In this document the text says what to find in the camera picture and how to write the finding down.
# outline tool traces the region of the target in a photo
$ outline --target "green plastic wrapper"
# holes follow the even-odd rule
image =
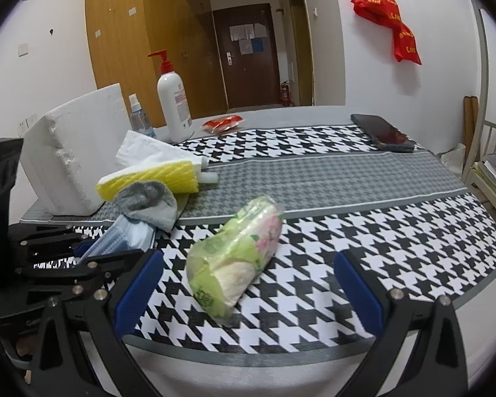
[[[283,210],[268,196],[249,202],[214,236],[189,251],[186,270],[194,298],[214,319],[233,307],[277,251]]]

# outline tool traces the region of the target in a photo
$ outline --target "wooden cabinet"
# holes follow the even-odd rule
[[[98,88],[119,82],[126,100],[138,94],[152,124],[165,125],[156,93],[161,59],[147,55],[167,49],[193,118],[227,110],[209,0],[85,0],[85,12]]]

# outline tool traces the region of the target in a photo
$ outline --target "fire extinguisher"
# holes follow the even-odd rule
[[[290,99],[290,84],[288,81],[281,84],[281,104],[284,107],[289,107],[292,104],[292,100]]]

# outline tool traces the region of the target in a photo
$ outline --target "red bag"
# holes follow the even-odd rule
[[[393,30],[394,54],[397,61],[409,60],[419,65],[415,37],[402,22],[400,9],[395,0],[351,0],[357,15]]]
[[[420,66],[423,64],[417,52],[417,43],[411,30],[403,23],[400,23],[399,30],[393,31],[393,42],[395,48],[395,59],[413,61]]]

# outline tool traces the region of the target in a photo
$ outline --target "phone screen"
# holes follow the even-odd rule
[[[382,143],[403,144],[410,142],[405,134],[380,116],[353,115],[353,121],[362,127],[366,133],[375,136]]]

